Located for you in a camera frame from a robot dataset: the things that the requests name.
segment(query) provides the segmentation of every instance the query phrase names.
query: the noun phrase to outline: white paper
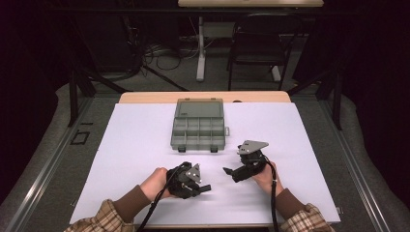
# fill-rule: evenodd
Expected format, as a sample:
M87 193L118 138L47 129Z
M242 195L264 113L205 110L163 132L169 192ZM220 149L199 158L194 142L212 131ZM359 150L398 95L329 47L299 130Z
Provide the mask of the white paper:
M236 152L245 140L268 142L261 151L277 164L282 184L303 203L317 206L328 222L340 221L294 103L225 103L223 108L230 129L225 149L178 153L170 145L175 103L116 104L71 223L94 216L105 199L120 198L156 167L171 169L189 161L200 165L200 186L212 190L185 200L163 199L147 227L270 224L270 197L252 178L235 183L222 169L242 166ZM145 218L148 208L134 223Z

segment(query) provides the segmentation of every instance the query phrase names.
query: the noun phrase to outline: brown plaid shirt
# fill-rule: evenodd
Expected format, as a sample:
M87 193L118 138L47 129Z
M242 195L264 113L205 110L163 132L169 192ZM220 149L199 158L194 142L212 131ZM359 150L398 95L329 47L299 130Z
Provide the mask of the brown plaid shirt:
M68 229L65 232L71 231L116 231L116 232L132 232L134 229L131 223L124 223L121 217L115 211L111 200L105 200L102 203L95 217L84 218ZM334 232L335 230L326 223L320 214L319 210L307 204L304 211L298 212L295 216L288 219L280 227L283 231L327 231Z

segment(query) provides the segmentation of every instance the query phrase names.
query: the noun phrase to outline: hand-held device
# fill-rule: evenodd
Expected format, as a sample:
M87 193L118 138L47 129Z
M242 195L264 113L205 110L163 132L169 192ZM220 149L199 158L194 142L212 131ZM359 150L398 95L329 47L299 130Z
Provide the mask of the hand-held device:
M238 183L262 172L266 165L271 167L273 179L271 192L272 221L275 232L279 232L276 212L277 171L269 162L269 159L260 151L260 149L268 145L269 143L267 142L246 140L242 145L238 146L238 155L241 157L241 163L244 165L235 170L226 167L223 170L227 175L232 176L235 183Z
M168 190L172 195L187 199L195 197L201 192L211 190L211 186L200 187L201 183L199 164L192 167L190 162L183 162L181 165L166 172L168 180Z
M166 172L166 183L162 190L157 194L154 201L151 203L150 210L148 211L147 216L141 222L141 225L137 229L137 232L140 232L144 229L145 225L148 222L151 214L154 213L157 204L160 202L161 197L166 189L169 190L169 193L187 199L192 196L197 196L201 192L211 190L211 186L200 187L201 176L199 172L199 164L197 163L194 167L190 162L183 162L181 165L176 166Z
M267 142L246 140L242 145L238 146L238 155L241 157L241 163L244 165L236 170L226 167L223 170L227 175L232 176L236 183L260 173L265 168L266 163L268 163L260 149L268 145L269 143Z

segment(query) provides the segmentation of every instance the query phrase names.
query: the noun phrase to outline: black cable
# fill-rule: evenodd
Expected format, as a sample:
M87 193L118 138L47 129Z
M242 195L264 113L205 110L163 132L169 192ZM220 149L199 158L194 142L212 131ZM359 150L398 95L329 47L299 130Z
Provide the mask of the black cable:
M144 57L147 64L151 64L154 61L154 57L157 57L157 56L154 55L154 52L159 51L160 48L161 48L160 44L156 45L156 50L154 50L154 48L151 44L147 44L147 47L146 47L146 49L144 51L144 55L143 55L143 57Z
M156 61L156 65L157 65L157 67L158 67L160 70L163 70L163 71L172 71L172 70L177 69L177 68L181 65L182 58L181 58L181 56L180 56L179 54L174 56L175 58L178 59L177 64L176 64L174 67L167 68L167 69L160 66L160 58L161 58L161 57L162 57L162 56L158 56L158 57L157 57L157 61Z
M180 90L182 90L182 91L188 91L188 89L186 89L186 88L184 88L184 87L178 85L177 83L175 83L174 81L172 81L171 79L169 79L168 77L166 77L165 75L163 75L163 74L161 74L161 73L159 73L159 72L157 72L157 71L151 69L150 67L144 65L144 66L142 66L142 68L144 68L145 70L147 70L147 71L149 71L149 72L151 72L151 73L157 75L158 77L160 77L160 78L163 79L164 81L170 83L171 85L177 87L178 89L180 89Z
M275 232L279 232L278 220L277 220L277 210L276 210L276 192L277 192L277 171L274 166L269 162L269 159L265 156L265 159L268 162L268 165L272 169L272 193L271 193L271 207L272 207L272 221L274 223Z
M107 80L109 80L109 81L111 81L111 82L116 82L116 81L120 81L120 80L129 79L129 78L135 76L135 75L138 74L138 73L139 73L139 70L130 70L130 71L126 72L126 73L123 74L123 75L116 76L116 77L105 77L105 79L107 79ZM91 76L89 76L89 79L90 79L91 81L98 81L98 80L94 79L94 78L91 77Z
M151 217L151 214L154 213L155 208L157 207L158 203L161 200L161 197L162 197L163 193L166 190L165 187L157 194L154 201L151 203L150 210L148 211L147 216L145 216L145 219L141 222L141 225L139 226L137 232L142 231L144 229L145 225L148 222L148 219Z
M188 52L186 52L187 54L181 55L183 59L185 59L185 58L191 58L191 57L193 57L193 56L198 52L198 49L197 49L197 48L198 48L197 41L195 41L194 43L187 42L187 44L192 44L192 46L190 47L190 49L187 49L187 48L181 49L181 51L188 51ZM194 54L193 56L191 56L190 54L193 53L193 51L194 51L195 48L196 48L195 54Z

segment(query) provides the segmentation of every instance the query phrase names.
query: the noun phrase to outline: plastic case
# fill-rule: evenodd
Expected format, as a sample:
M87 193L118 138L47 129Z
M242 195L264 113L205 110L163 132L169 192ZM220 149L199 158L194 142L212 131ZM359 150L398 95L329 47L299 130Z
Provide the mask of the plastic case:
M181 153L187 150L225 148L222 99L179 99L172 127L171 146Z

